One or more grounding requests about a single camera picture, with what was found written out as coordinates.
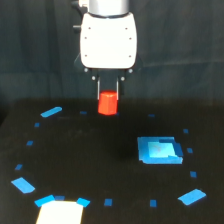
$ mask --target blue paper square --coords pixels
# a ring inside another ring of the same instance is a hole
[[[187,152],[188,153],[193,153],[193,149],[192,148],[187,148]]]
[[[83,207],[87,207],[89,205],[90,201],[83,199],[83,198],[79,198],[77,200],[77,204],[82,205]]]
[[[189,133],[188,129],[183,129],[183,132],[184,132],[184,134],[188,134]]]
[[[191,177],[197,178],[197,173],[195,171],[190,172]]]
[[[148,117],[154,118],[155,117],[155,114],[149,114]]]
[[[153,207],[153,208],[156,208],[157,207],[156,200],[150,200],[150,207]]]
[[[48,110],[48,111],[42,113],[41,116],[44,117],[44,118],[46,118],[46,117],[49,117],[49,116],[51,116],[53,114],[56,114],[56,113],[58,113],[60,111],[62,111],[62,108],[61,107],[55,107],[55,108],[53,108],[51,110]]]
[[[29,184],[26,180],[24,180],[22,177],[11,181],[11,183],[14,186],[16,186],[20,191],[22,191],[24,194],[31,193],[35,190],[35,188],[31,184]]]
[[[53,195],[49,195],[47,197],[41,198],[39,200],[36,200],[34,203],[37,205],[37,207],[41,207],[43,204],[46,204],[50,201],[55,201]]]
[[[40,123],[35,123],[34,127],[35,128],[39,128],[40,127]]]
[[[27,146],[31,146],[31,145],[33,145],[33,141],[28,141],[28,142],[26,143],[26,145],[27,145]]]
[[[112,206],[112,199],[105,199],[104,206]]]
[[[18,164],[17,166],[16,166],[16,168],[15,168],[15,170],[20,170],[21,168],[22,168],[22,164]]]
[[[65,196],[54,196],[55,201],[64,201]]]
[[[204,198],[206,194],[198,189],[195,189],[181,197],[178,198],[178,200],[182,201],[185,205],[190,205],[201,198]]]
[[[81,115],[86,115],[87,112],[86,112],[86,111],[80,111],[80,114],[81,114]]]

